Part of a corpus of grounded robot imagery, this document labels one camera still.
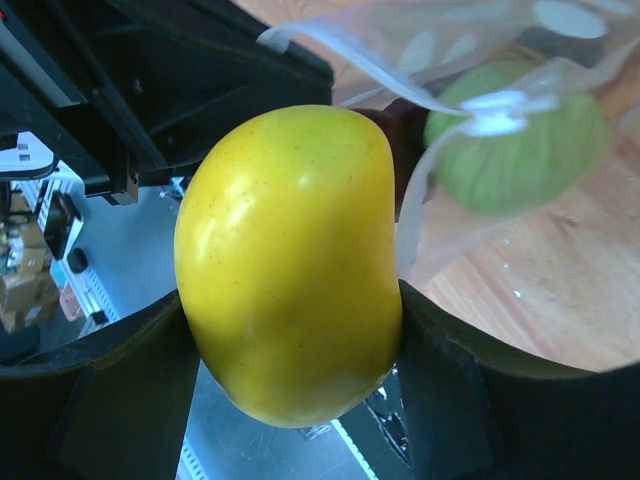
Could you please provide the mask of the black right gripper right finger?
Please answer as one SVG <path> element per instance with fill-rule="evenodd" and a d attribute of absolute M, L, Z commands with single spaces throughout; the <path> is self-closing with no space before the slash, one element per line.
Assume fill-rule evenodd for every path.
<path fill-rule="evenodd" d="M 522 351 L 400 286 L 398 371 L 419 479 L 635 479 L 639 367 Z"/>

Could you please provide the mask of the white bag zipper slider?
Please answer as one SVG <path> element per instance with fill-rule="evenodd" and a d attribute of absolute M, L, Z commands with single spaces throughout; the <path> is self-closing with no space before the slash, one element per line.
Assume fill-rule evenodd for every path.
<path fill-rule="evenodd" d="M 461 124 L 461 130 L 472 137 L 492 137 L 516 133 L 528 126 L 528 120 L 520 112 L 527 97 L 515 90 L 504 90 L 466 100 L 461 109 L 469 118 Z"/>

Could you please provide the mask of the dark brown toy chestnut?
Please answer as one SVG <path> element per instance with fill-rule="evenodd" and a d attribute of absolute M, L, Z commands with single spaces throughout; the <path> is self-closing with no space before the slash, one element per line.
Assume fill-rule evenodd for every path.
<path fill-rule="evenodd" d="M 424 127 L 429 110 L 398 99 L 383 110 L 358 109 L 385 134 L 392 151 L 395 177 L 395 219 L 421 155 L 425 151 Z"/>

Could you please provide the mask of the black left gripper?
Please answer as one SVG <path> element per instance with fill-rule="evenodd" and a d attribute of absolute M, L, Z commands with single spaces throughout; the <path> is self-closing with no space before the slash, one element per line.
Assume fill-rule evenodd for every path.
<path fill-rule="evenodd" d="M 2 179 L 64 163 L 87 196 L 127 205 L 241 123 L 329 104 L 330 66 L 260 45 L 264 29 L 230 1 L 3 2 Z"/>

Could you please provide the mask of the clear polka dot zip bag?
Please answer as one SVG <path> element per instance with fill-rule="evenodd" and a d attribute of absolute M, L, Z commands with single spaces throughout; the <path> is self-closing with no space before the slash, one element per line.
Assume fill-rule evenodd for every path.
<path fill-rule="evenodd" d="M 527 97 L 520 112 L 528 120 L 556 109 L 570 93 L 591 94 L 608 122 L 609 145 L 577 183 L 606 158 L 614 121 L 638 102 L 635 1 L 377 2 L 272 27 L 259 42 L 283 53 L 302 39 L 365 75 L 364 82 L 338 95 L 341 105 L 401 99 L 430 111 L 425 151 L 409 179 L 396 227 L 398 273 L 412 284 L 432 278 L 500 225 L 558 198 L 520 214 L 486 216 L 444 190 L 434 177 L 438 153 L 455 135 L 467 135 L 461 130 L 469 118 L 463 102 L 520 91 Z"/>

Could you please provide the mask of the green toy cabbage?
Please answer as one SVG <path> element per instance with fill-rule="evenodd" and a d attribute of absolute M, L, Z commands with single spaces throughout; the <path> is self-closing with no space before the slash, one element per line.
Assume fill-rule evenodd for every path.
<path fill-rule="evenodd" d="M 609 126 L 587 92 L 528 117 L 525 129 L 499 136 L 457 134 L 438 153 L 436 181 L 466 209 L 511 216 L 544 206 L 605 156 Z"/>

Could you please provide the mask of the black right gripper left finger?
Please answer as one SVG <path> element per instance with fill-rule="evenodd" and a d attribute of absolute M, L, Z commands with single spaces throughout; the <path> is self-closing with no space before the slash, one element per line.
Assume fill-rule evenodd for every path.
<path fill-rule="evenodd" d="M 199 362 L 171 292 L 2 367 L 2 478 L 174 478 Z"/>

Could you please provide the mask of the yellow toy mango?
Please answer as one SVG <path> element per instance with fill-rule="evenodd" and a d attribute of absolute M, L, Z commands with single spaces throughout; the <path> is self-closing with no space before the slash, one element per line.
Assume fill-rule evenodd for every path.
<path fill-rule="evenodd" d="M 199 353 L 231 402 L 281 428 L 333 420 L 390 372 L 402 330 L 392 151 L 360 112 L 277 109 L 221 138 L 174 235 Z"/>

